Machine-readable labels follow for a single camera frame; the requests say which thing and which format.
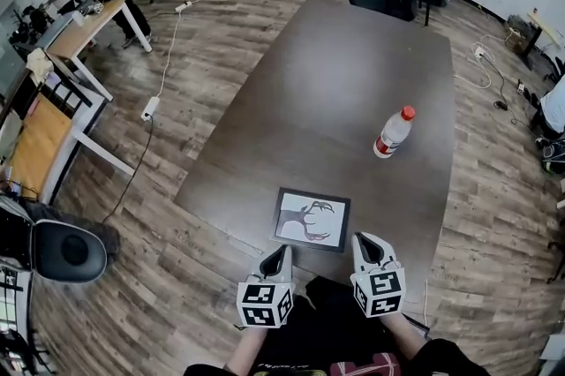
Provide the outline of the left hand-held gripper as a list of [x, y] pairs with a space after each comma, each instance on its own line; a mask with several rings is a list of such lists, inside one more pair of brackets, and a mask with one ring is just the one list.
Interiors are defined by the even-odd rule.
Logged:
[[294, 307], [291, 247], [282, 244], [261, 261], [259, 270], [267, 279], [250, 274], [237, 287], [237, 311], [242, 325], [280, 328], [286, 324]]

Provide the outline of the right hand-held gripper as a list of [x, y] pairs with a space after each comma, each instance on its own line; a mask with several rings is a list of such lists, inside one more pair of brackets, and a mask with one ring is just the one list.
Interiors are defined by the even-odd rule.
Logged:
[[392, 245], [367, 232], [354, 233], [351, 245], [356, 273], [350, 281], [363, 314], [376, 318], [400, 312], [406, 293], [405, 274]]

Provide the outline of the framed deer picture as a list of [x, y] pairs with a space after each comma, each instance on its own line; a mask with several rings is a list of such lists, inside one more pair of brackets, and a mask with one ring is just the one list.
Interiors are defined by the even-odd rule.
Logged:
[[350, 199], [279, 189], [271, 238], [329, 252], [343, 252], [350, 216]]

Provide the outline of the person's left forearm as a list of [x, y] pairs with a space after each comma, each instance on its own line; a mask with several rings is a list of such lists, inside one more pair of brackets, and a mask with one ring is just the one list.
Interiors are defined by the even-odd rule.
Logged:
[[223, 369], [236, 376], [247, 376], [260, 353], [267, 334], [267, 328], [246, 328]]

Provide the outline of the person's right forearm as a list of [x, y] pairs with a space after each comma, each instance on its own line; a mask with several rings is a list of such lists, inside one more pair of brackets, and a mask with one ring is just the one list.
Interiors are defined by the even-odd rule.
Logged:
[[392, 334], [398, 349], [407, 360], [412, 360], [426, 345], [426, 339], [400, 312], [379, 317], [382, 325]]

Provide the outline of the dark long table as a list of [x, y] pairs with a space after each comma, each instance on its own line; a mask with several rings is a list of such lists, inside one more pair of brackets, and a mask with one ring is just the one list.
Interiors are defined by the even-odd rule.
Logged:
[[[266, 250], [279, 189], [350, 199], [343, 252], [295, 247], [306, 271], [347, 282], [353, 233], [392, 244], [407, 304], [423, 300], [450, 182], [455, 89], [449, 40], [414, 23], [308, 0], [223, 114], [176, 196], [203, 222]], [[416, 116], [387, 159], [373, 152], [404, 106]]]

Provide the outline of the person's black printed shirt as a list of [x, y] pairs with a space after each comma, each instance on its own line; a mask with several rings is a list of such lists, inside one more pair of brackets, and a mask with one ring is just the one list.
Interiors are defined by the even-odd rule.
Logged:
[[[183, 376], [236, 376], [190, 365]], [[445, 339], [427, 339], [407, 360], [378, 318], [358, 308], [351, 287], [317, 276], [296, 296], [287, 323], [269, 329], [247, 376], [490, 376]]]

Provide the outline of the black rectangular box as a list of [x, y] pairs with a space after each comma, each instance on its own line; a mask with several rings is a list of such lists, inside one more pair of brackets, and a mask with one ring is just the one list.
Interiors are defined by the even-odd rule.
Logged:
[[423, 323], [420, 323], [419, 321], [411, 318], [408, 315], [405, 315], [405, 318], [412, 324], [412, 326], [414, 326], [418, 330], [418, 333], [420, 335], [422, 335], [426, 340], [428, 339], [430, 327], [426, 326]]

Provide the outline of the clear plastic bottle red cap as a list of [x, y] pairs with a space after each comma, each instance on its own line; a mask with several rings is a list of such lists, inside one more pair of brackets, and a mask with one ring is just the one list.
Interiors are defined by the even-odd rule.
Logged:
[[373, 143], [375, 155], [382, 159], [389, 158], [410, 134], [415, 116], [415, 109], [409, 105], [395, 113], [385, 123], [379, 137]]

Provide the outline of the dark grey fabric item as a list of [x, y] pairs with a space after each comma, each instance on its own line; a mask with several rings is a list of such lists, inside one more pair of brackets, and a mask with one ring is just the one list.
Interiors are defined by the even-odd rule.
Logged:
[[23, 199], [20, 201], [20, 204], [34, 221], [40, 219], [60, 221], [92, 232], [98, 236], [104, 244], [108, 256], [108, 263], [111, 264], [117, 260], [120, 251], [120, 235], [118, 231], [110, 225], [94, 222], [81, 216], [67, 214], [34, 200]]

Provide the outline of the black backpack yellow trim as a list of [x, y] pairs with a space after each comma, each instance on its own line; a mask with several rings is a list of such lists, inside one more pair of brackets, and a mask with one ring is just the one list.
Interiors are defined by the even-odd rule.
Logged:
[[565, 137], [550, 140], [543, 137], [535, 139], [541, 151], [541, 167], [550, 174], [565, 175]]

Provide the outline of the grey shell chair black cushion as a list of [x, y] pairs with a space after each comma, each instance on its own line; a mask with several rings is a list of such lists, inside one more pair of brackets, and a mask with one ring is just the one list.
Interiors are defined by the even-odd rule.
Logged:
[[52, 282], [93, 282], [107, 268], [107, 252], [101, 239], [69, 223], [39, 220], [33, 228], [31, 249], [33, 270]]

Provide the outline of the cardboard box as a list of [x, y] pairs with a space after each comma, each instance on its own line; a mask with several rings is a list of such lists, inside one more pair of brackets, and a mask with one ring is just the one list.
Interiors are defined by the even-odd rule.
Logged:
[[508, 34], [506, 46], [514, 53], [522, 54], [533, 36], [530, 22], [519, 15], [511, 14], [505, 22], [505, 29]]

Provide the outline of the small yellow top table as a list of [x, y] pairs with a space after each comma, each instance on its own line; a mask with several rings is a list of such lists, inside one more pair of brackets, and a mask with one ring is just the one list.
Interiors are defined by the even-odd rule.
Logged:
[[533, 25], [534, 32], [527, 44], [523, 56], [528, 56], [535, 48], [542, 49], [542, 47], [538, 45], [538, 40], [542, 34], [546, 34], [549, 39], [549, 45], [553, 48], [552, 57], [558, 56], [562, 62], [565, 63], [565, 36], [552, 26], [548, 25], [536, 11], [528, 11], [527, 17], [529, 22]]

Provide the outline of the cream cloth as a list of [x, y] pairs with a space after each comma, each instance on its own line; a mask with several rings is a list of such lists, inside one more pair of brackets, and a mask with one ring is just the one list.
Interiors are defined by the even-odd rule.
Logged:
[[32, 81], [36, 86], [43, 84], [54, 71], [52, 61], [41, 48], [36, 48], [27, 55], [26, 68], [31, 72]]

